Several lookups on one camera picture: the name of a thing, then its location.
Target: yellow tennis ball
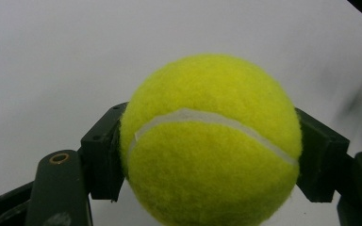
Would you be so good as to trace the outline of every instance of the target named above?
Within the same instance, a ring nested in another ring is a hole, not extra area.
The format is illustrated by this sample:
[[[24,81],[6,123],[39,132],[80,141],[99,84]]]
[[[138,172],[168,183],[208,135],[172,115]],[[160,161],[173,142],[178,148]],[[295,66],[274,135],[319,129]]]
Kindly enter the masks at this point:
[[[301,139],[291,100],[263,70],[233,56],[189,56],[130,100],[123,171],[165,225],[258,225],[294,187]]]

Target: fuzzy felt surface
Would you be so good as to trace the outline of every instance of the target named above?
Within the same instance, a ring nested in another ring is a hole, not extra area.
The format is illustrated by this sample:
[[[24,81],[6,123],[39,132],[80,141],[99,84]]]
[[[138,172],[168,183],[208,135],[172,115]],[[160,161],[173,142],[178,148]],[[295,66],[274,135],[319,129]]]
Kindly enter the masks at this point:
[[[215,122],[165,121],[136,139],[146,123],[180,108],[238,121],[298,160],[299,121],[279,84],[240,58],[185,57],[147,78],[121,127],[124,173],[140,203],[160,222],[258,225],[270,217],[296,183],[298,165]]]

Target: white seam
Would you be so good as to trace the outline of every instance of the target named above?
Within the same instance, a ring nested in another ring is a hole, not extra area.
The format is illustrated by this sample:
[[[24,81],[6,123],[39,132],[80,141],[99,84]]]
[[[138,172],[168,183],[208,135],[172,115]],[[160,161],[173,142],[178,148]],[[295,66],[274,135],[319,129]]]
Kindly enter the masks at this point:
[[[228,119],[220,114],[206,111],[193,110],[189,108],[181,108],[167,115],[161,115],[153,118],[151,121],[145,123],[135,134],[134,138],[131,141],[131,144],[128,149],[127,159],[137,144],[140,137],[142,137],[147,131],[152,129],[153,127],[160,125],[161,123],[167,122],[185,122],[185,121],[198,121],[204,123],[216,123],[224,126],[228,126],[230,128],[240,130],[246,136],[255,139],[261,145],[266,147],[268,150],[272,151],[284,161],[289,163],[290,165],[297,165],[298,162],[287,153],[285,153],[282,149],[278,148],[276,145],[272,144],[271,141],[262,137],[256,130],[246,125],[243,125],[239,121]]]

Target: screw hole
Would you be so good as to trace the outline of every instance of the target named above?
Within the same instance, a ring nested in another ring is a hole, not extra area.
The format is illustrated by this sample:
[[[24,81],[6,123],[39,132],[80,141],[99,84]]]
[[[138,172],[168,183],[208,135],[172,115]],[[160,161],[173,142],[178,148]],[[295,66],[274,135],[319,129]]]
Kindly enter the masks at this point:
[[[58,165],[58,164],[66,162],[69,158],[70,158],[70,156],[67,153],[58,153],[58,154],[55,154],[53,157],[51,157],[49,159],[49,162],[51,164]]]

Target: white background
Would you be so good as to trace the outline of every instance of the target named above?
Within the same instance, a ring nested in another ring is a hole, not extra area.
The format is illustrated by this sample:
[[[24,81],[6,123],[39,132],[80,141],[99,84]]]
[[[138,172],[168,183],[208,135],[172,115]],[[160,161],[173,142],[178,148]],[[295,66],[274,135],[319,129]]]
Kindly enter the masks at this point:
[[[260,65],[297,107],[362,151],[362,14],[346,0],[0,1],[0,195],[49,153],[77,150],[155,69],[196,53]],[[339,225],[295,188],[263,225]],[[158,225],[128,184],[94,225]]]

